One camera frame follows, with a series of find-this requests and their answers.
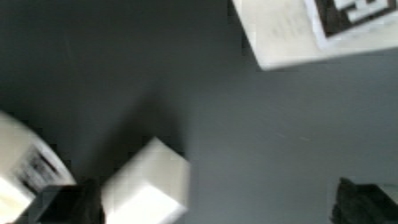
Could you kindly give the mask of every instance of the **white box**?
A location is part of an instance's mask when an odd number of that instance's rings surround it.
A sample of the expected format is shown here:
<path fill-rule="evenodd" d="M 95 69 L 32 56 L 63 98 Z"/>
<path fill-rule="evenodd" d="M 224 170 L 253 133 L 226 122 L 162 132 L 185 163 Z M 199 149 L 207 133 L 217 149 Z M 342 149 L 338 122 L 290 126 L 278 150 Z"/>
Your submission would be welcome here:
<path fill-rule="evenodd" d="M 0 223 L 13 223 L 48 185 L 75 179 L 41 138 L 0 112 Z"/>
<path fill-rule="evenodd" d="M 319 9 L 331 11 L 331 7 L 319 8 L 319 0 L 233 2 L 265 70 L 398 46 L 397 0 L 377 0 L 372 6 L 365 5 L 367 0 L 329 0 L 345 19 L 354 20 L 331 37 L 319 13 Z"/>
<path fill-rule="evenodd" d="M 104 188 L 107 224 L 171 224 L 187 211 L 189 162 L 155 139 Z"/>

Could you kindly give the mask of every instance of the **dark gray floor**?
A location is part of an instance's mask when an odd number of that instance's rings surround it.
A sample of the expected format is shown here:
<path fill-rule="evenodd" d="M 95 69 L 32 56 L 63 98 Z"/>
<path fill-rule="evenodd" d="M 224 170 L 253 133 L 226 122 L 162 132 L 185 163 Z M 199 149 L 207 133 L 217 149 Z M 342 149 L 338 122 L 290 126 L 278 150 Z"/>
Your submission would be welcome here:
<path fill-rule="evenodd" d="M 398 51 L 272 72 L 226 0 L 0 2 L 0 105 L 82 180 L 152 135 L 192 162 L 187 224 L 327 223 L 338 178 L 398 183 Z"/>

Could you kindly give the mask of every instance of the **black pattern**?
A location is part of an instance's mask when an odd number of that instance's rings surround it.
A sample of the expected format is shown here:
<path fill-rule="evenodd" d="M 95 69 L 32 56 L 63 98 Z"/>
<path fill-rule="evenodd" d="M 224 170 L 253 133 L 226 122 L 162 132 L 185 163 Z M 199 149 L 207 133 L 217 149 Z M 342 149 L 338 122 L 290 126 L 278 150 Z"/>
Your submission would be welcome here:
<path fill-rule="evenodd" d="M 386 15 L 397 12 L 397 0 L 390 1 L 390 8 L 361 19 L 358 22 L 351 22 L 347 11 L 356 8 L 356 4 L 352 4 L 343 10 L 338 10 L 335 5 L 335 0 L 313 0 L 317 3 L 320 20 L 322 20 L 322 28 L 326 37 L 333 37 L 335 35 L 342 34 L 359 25 L 365 25 L 370 21 L 381 19 Z"/>

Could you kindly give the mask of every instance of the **qr code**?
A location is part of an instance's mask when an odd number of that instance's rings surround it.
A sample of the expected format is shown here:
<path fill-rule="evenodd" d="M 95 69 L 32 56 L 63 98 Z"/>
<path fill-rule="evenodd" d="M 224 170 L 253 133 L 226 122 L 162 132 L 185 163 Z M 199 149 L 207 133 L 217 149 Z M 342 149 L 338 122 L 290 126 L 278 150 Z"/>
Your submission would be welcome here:
<path fill-rule="evenodd" d="M 319 20 L 315 32 L 324 41 L 347 39 L 347 34 L 398 20 L 398 0 L 306 0 L 306 3 L 311 15 L 317 14 L 311 19 Z"/>

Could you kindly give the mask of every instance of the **black object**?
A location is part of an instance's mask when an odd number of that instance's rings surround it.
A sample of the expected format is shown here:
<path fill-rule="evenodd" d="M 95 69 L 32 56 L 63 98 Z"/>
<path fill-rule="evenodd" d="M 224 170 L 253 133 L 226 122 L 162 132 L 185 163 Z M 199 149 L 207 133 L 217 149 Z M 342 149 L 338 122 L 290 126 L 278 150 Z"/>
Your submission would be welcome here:
<path fill-rule="evenodd" d="M 335 224 L 398 224 L 398 205 L 375 184 L 356 185 L 342 178 Z"/>
<path fill-rule="evenodd" d="M 50 186 L 15 224 L 104 224 L 100 187 L 95 181 L 84 185 Z"/>

